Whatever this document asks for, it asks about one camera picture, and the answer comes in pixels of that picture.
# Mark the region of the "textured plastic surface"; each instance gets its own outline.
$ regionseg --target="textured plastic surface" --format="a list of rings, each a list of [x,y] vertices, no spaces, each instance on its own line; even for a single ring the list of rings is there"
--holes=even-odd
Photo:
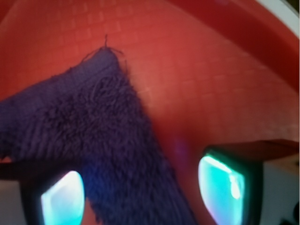
[[[299,77],[291,71],[299,53],[257,3],[205,2],[19,0],[0,24],[0,99],[78,64],[108,34],[199,222],[211,224],[197,181],[201,151],[210,143],[298,141]]]

